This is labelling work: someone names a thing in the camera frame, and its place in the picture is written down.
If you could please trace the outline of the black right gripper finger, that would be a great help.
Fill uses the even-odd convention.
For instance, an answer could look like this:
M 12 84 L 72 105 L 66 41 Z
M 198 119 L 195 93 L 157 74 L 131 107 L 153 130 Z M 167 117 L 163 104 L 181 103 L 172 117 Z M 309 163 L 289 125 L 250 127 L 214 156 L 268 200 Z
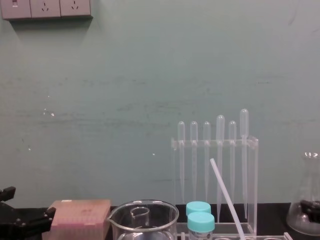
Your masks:
M 319 201 L 300 201 L 301 211 L 307 215 L 310 222 L 320 222 L 320 202 Z

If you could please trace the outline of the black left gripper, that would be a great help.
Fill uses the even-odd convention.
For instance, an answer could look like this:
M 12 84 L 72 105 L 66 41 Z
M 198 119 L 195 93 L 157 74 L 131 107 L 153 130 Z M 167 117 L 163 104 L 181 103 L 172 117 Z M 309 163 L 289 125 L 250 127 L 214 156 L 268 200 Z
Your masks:
M 13 199 L 15 192 L 14 186 L 0 191 L 0 239 L 41 240 L 39 231 L 51 229 L 56 208 L 14 208 L 5 202 Z

